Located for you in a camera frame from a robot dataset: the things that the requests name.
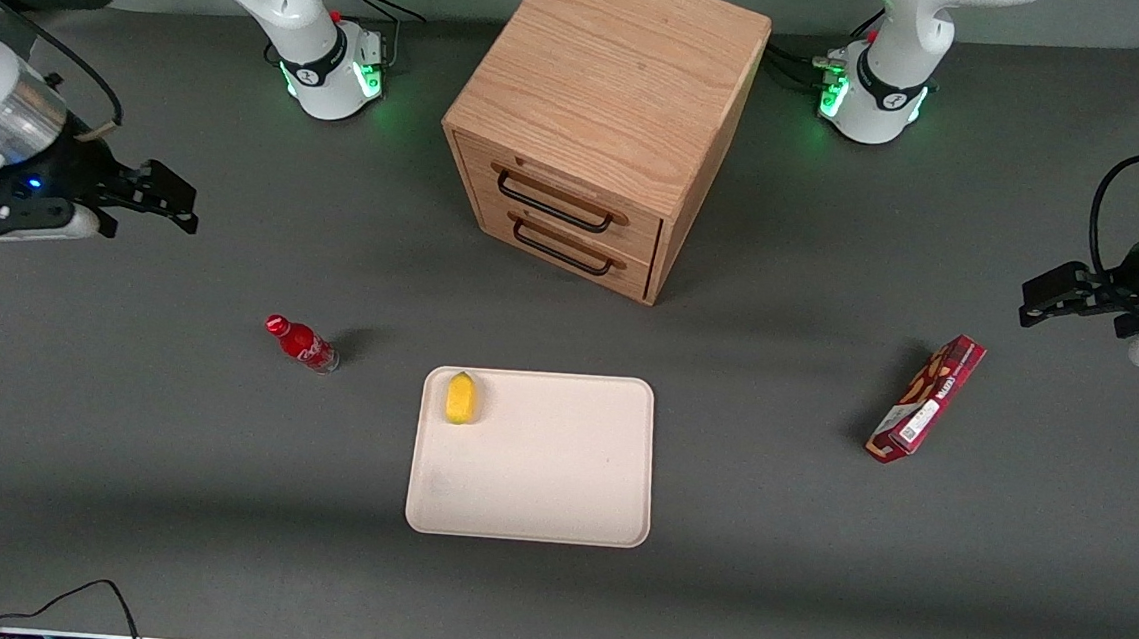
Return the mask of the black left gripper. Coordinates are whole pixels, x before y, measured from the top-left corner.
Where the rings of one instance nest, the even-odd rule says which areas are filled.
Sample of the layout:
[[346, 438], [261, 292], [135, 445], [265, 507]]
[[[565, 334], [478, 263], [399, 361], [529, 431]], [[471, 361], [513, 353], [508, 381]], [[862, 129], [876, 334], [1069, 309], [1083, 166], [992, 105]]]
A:
[[1036, 278], [1022, 282], [1023, 305], [1019, 327], [1032, 328], [1055, 317], [1106, 316], [1118, 313], [1114, 331], [1118, 339], [1139, 333], [1139, 240], [1128, 249], [1118, 267], [1106, 269], [1101, 259], [1098, 218], [1090, 218], [1089, 249], [1092, 273], [1083, 261], [1070, 260]]

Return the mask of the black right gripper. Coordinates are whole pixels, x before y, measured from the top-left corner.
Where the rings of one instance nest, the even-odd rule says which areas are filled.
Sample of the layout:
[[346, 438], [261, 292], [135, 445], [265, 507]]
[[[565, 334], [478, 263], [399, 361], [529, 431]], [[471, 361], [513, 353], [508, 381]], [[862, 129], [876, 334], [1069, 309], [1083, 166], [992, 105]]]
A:
[[144, 162], [136, 174], [101, 144], [57, 141], [21, 163], [0, 153], [0, 231], [110, 237], [110, 208], [166, 218], [197, 234], [197, 189], [166, 164]]

